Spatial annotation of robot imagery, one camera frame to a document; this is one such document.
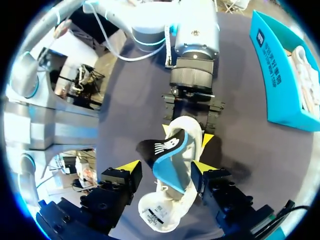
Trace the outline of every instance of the white machine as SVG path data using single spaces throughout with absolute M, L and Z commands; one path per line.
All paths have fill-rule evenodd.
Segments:
M 5 104 L 4 134 L 11 169 L 29 181 L 22 195 L 28 204 L 38 204 L 36 183 L 51 159 L 64 151 L 92 148 L 98 136 L 98 112 L 72 105 L 51 89 L 49 73 L 30 54 L 55 25 L 82 6 L 94 14 L 108 44 L 119 59 L 134 62 L 166 48 L 163 67 L 172 69 L 170 84 L 210 94 L 213 63 L 219 56 L 219 26 L 212 0 L 174 0 L 129 4 L 118 0 L 64 0 L 49 10 L 31 29 L 18 50 L 9 76 L 11 94 Z M 120 56 L 110 44 L 98 15 L 122 29 L 136 47 L 145 52 L 137 58 Z M 174 50 L 184 65 L 172 66 L 170 35 L 176 35 Z M 203 62 L 210 63 L 201 69 Z M 184 75 L 196 76 L 185 78 Z

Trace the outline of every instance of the blue storage bin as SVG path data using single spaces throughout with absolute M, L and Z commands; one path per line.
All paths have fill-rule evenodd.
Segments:
M 316 60 L 303 39 L 274 18 L 257 11 L 253 11 L 250 38 L 262 69 L 267 120 L 308 132 L 320 131 L 320 119 L 302 108 L 297 77 L 285 52 L 285 49 L 292 52 L 297 46 L 303 46 L 308 62 L 319 74 Z

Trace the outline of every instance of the dark tabletop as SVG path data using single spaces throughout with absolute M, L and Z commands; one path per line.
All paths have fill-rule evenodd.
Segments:
M 253 196 L 256 209 L 265 204 L 279 211 L 294 200 L 311 159 L 313 134 L 267 122 L 267 103 L 261 67 L 249 37 L 251 19 L 218 14 L 220 59 L 213 94 L 225 102 L 216 130 L 216 146 L 205 163 L 226 167 L 237 187 Z M 128 40 L 122 55 L 143 55 Z M 164 69 L 166 51 L 138 62 L 117 60 L 101 107 L 97 144 L 97 174 L 140 159 L 136 145 L 165 137 L 164 100 L 170 90 L 170 71 Z M 197 202 L 170 233 L 158 233 L 139 217 L 139 199 L 156 190 L 151 169 L 142 163 L 143 178 L 131 206 L 127 206 L 113 237 L 133 239 L 213 239 L 220 237 L 208 209 Z

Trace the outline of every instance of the wire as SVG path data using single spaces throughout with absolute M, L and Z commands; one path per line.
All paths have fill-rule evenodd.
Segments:
M 265 236 L 265 232 L 271 228 L 273 229 L 279 222 L 281 222 L 281 220 L 287 216 L 289 213 L 293 212 L 293 211 L 296 211 L 296 210 L 299 210 L 299 209 L 305 209 L 305 210 L 309 210 L 310 209 L 310 206 L 305 206 L 305 205 L 302 205 L 302 206 L 296 206 L 296 207 L 293 207 L 289 210 L 285 210 L 283 213 L 280 213 L 276 216 L 275 219 L 273 219 L 271 222 L 269 222 L 269 224 L 265 225 L 263 228 L 261 228 L 259 231 L 257 231 L 255 234 L 254 234 L 254 237 L 255 238 L 262 238 Z
M 64 22 L 63 22 L 63 26 L 60 28 L 60 30 L 57 32 L 57 36 L 60 36 L 61 32 L 64 30 L 65 25 L 67 24 L 68 19 L 71 17 L 68 16 Z M 40 55 L 40 57 L 38 58 L 38 65 L 41 63 L 41 61 L 44 59 L 44 57 L 47 55 L 48 51 L 50 50 L 50 48 L 52 47 L 52 45 L 55 43 L 55 41 L 58 39 L 58 37 L 53 37 L 53 41 L 50 43 L 50 45 L 42 52 L 42 54 Z
M 172 66 L 172 54 L 171 54 L 171 42 L 170 42 L 170 26 L 166 25 L 164 27 L 164 38 L 165 38 L 165 48 L 166 48 L 166 57 L 165 57 L 165 66 Z
M 112 47 L 112 45 L 111 45 L 111 43 L 110 43 L 110 41 L 109 41 L 109 39 L 108 39 L 108 37 L 107 37 L 106 31 L 105 31 L 104 27 L 102 26 L 102 23 L 101 23 L 101 21 L 100 21 L 100 19 L 99 19 L 99 17 L 98 17 L 98 14 L 97 14 L 96 9 L 94 8 L 94 6 L 93 6 L 91 3 L 89 3 L 89 2 L 85 2 L 85 4 L 88 4 L 88 5 L 91 7 L 92 12 L 93 12 L 93 14 L 94 14 L 94 16 L 95 16 L 95 19 L 96 19 L 96 21 L 98 22 L 99 27 L 100 27 L 100 29 L 101 29 L 101 31 L 102 31 L 102 34 L 103 34 L 103 36 L 104 36 L 104 38 L 105 38 L 105 41 L 106 41 L 106 43 L 107 43 L 107 48 L 108 48 L 108 49 L 110 50 L 110 52 L 111 52 L 113 55 L 115 55 L 117 58 L 119 58 L 119 59 L 121 59 L 121 60 L 123 60 L 123 61 L 126 61 L 126 62 L 137 62 L 137 61 L 140 61 L 140 60 L 147 59 L 147 58 L 149 58 L 149 57 L 151 57 L 151 56 L 153 56 L 153 55 L 156 55 L 156 54 L 157 54 L 158 52 L 160 52 L 161 49 L 163 49 L 164 46 L 166 45 L 165 43 L 163 43 L 163 45 L 162 45 L 161 47 L 159 47 L 157 50 L 155 50 L 155 51 L 153 51 L 153 52 L 151 52 L 151 53 L 149 53 L 149 54 L 147 54 L 147 55 L 144 55 L 144 56 L 139 56 L 139 57 L 135 57 L 135 58 L 127 58 L 127 57 L 121 56 L 121 55 L 118 54 L 118 53 L 115 51 L 115 49 Z
M 86 154 L 86 155 L 88 155 L 89 157 L 91 157 L 91 158 L 94 158 L 95 159 L 95 157 L 94 156 L 92 156 L 92 155 L 90 155 L 89 153 L 87 153 L 87 152 L 85 152 L 85 151 L 81 151 L 81 152 L 83 152 L 84 154 Z
M 44 180 L 38 186 L 36 186 L 36 188 L 38 189 L 42 184 L 44 184 L 46 181 L 48 181 L 48 180 L 52 179 L 53 177 L 55 177 L 58 173 L 59 173 L 59 171 L 55 172 L 51 177 L 48 177 L 46 180 Z
M 73 156 L 73 157 L 79 157 L 78 155 L 76 154 L 71 154 L 71 153 L 67 153 L 67 152 L 62 152 L 62 154 L 66 154 L 66 155 L 70 155 L 70 156 Z

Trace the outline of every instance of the black border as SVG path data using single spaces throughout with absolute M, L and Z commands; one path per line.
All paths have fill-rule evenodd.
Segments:
M 312 9 L 318 9 L 316 5 L 317 1 L 312 3 L 312 7 L 308 3 L 303 3 L 301 1 L 281 1 L 283 3 L 283 8 L 290 13 L 293 18 L 299 22 L 304 31 L 308 34 L 309 38 L 313 40 L 314 43 L 320 43 L 320 30 L 318 11 Z M 4 101 L 4 85 L 5 79 L 8 73 L 8 67 L 12 63 L 13 56 L 16 53 L 17 46 L 20 45 L 21 39 L 24 37 L 25 29 L 27 24 L 30 23 L 33 16 L 40 11 L 45 5 L 52 3 L 48 0 L 9 0 L 5 1 L 2 5 L 2 15 L 1 15 L 1 58 L 3 59 L 3 64 L 1 65 L 1 75 L 2 81 L 0 84 L 0 90 L 2 91 L 1 101 Z M 1 113 L 3 114 L 3 103 L 1 106 Z M 2 236 L 6 239 L 18 239 L 18 238 L 28 238 L 28 239 L 45 239 L 36 226 L 32 218 L 25 218 L 20 209 L 17 208 L 15 203 L 15 198 L 12 193 L 11 182 L 7 177 L 7 160 L 5 155 L 5 142 L 4 142 L 4 132 L 3 132 L 3 117 L 1 118 L 2 126 L 0 127 L 1 133 L 1 143 L 2 148 L 0 149 L 1 166 L 0 166 L 0 184 L 1 184 L 1 195 L 0 195 L 0 206 L 1 206 L 1 232 Z M 319 219 L 320 209 L 320 191 L 318 191 L 311 209 L 306 213 L 302 221 L 298 226 L 292 231 L 288 239 L 310 239 L 313 236 L 317 236 L 318 227 L 317 219 Z

